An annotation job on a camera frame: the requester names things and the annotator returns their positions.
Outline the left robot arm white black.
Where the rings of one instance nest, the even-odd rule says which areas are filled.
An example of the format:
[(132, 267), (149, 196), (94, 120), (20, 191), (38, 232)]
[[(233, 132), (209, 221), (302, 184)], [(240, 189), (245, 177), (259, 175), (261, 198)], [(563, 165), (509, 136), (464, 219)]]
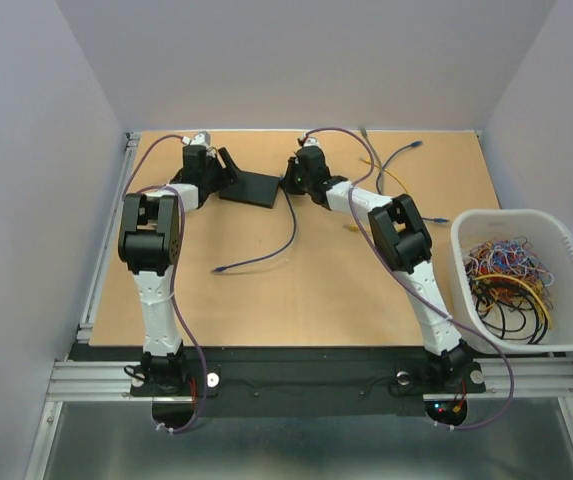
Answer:
[(170, 395), (190, 383), (174, 287), (185, 214), (238, 181), (232, 161), (218, 159), (207, 132), (173, 137), (183, 143), (182, 167), (166, 184), (123, 194), (118, 236), (118, 255), (135, 281), (145, 329), (140, 366), (126, 372)]

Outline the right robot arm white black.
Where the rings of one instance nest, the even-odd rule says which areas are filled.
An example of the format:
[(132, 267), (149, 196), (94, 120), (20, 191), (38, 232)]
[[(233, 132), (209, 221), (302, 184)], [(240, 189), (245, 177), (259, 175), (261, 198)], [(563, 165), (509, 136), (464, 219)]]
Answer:
[(459, 384), (473, 355), (447, 311), (432, 265), (432, 238), (413, 199), (375, 193), (333, 175), (315, 138), (300, 142), (283, 184), (289, 193), (353, 217), (378, 260), (406, 290), (427, 356), (427, 381), (438, 390)]

